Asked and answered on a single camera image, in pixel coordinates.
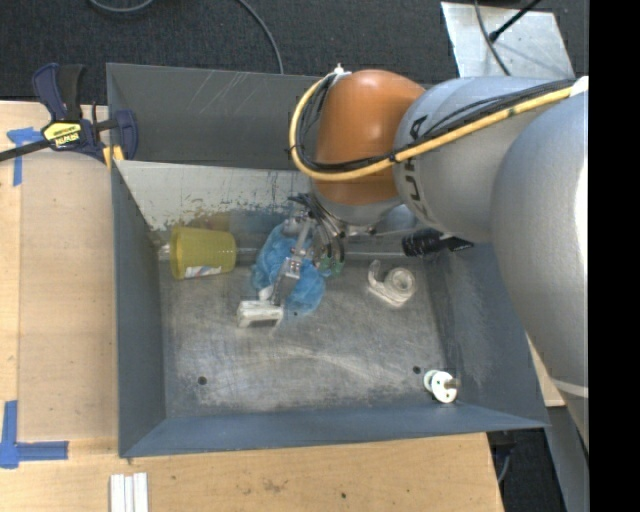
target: clamp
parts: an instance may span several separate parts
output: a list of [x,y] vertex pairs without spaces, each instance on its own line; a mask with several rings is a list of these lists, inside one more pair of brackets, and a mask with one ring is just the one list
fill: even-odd
[[129,109],[115,112],[113,119],[98,122],[95,104],[92,121],[83,119],[78,101],[78,87],[85,67],[81,64],[60,66],[46,64],[33,75],[33,89],[49,113],[51,122],[40,130],[43,139],[0,153],[0,162],[16,158],[44,148],[54,151],[75,151],[107,163],[106,145],[100,140],[100,132],[117,128],[120,148],[126,159],[131,159],[138,148],[138,128]]

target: gray bin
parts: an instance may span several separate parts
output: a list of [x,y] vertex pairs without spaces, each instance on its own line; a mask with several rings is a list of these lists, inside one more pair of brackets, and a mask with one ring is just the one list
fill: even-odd
[[[350,242],[318,309],[240,329],[251,265],[309,190],[287,154],[290,113],[312,77],[110,64],[109,107],[130,108],[135,160],[113,170],[122,457],[419,438],[548,424],[525,332],[490,245],[423,259],[399,239]],[[392,212],[405,222],[403,206]],[[173,225],[231,231],[224,275],[176,281]],[[417,292],[390,309],[367,271],[406,267]],[[442,404],[431,369],[460,380]]]

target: white label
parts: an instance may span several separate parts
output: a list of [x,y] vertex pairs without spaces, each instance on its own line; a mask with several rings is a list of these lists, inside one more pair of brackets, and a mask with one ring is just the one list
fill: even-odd
[[184,272],[185,279],[190,279],[192,277],[204,277],[204,276],[213,276],[222,272],[222,267],[187,267]]

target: bin floor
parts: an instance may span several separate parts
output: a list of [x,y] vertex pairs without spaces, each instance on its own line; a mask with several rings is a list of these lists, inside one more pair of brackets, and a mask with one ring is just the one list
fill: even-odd
[[238,328],[240,301],[257,299],[250,266],[176,281],[160,261],[167,415],[430,401],[422,375],[446,364],[427,270],[420,260],[385,261],[381,276],[400,265],[417,290],[399,309],[368,290],[369,262],[348,261],[313,313]]

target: yellow cable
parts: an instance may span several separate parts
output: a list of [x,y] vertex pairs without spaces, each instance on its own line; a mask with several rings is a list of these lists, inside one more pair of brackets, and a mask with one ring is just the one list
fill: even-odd
[[374,164],[367,165],[366,167],[355,169],[353,171],[342,173],[326,173],[315,171],[307,167],[300,159],[300,156],[298,155],[298,149],[296,148],[296,126],[302,113],[302,109],[307,104],[307,101],[309,101],[311,95],[320,86],[322,80],[323,79],[313,84],[309,88],[309,90],[302,96],[302,98],[300,98],[300,101],[296,105],[296,108],[293,111],[293,116],[291,117],[291,124],[289,126],[289,145],[291,147],[291,157],[293,158],[296,167],[301,172],[317,180],[333,182],[353,180],[355,178],[362,178],[364,176],[369,176],[370,174],[380,172],[390,165],[393,165],[394,163],[403,162],[405,160],[408,160],[409,158],[413,158],[415,156],[426,153],[427,151],[439,148],[444,144],[448,144],[449,142],[453,142],[454,140],[464,137],[465,135],[469,135],[475,131],[481,130],[482,128],[486,128],[500,121],[504,121],[505,119],[508,119],[509,117],[512,117],[514,115],[522,114],[543,105],[548,105],[549,103],[554,103],[556,101],[568,98],[571,94],[571,91],[573,90],[572,87],[566,87],[564,89],[550,92],[531,100],[523,101],[522,103],[519,103],[513,107],[500,110],[486,117],[483,117],[482,119],[478,119],[477,121],[473,121],[469,124],[461,126],[460,128],[445,133],[440,137],[428,140],[415,147],[399,151],[395,154],[394,160],[386,158],[384,160],[381,160],[380,162],[376,162]]

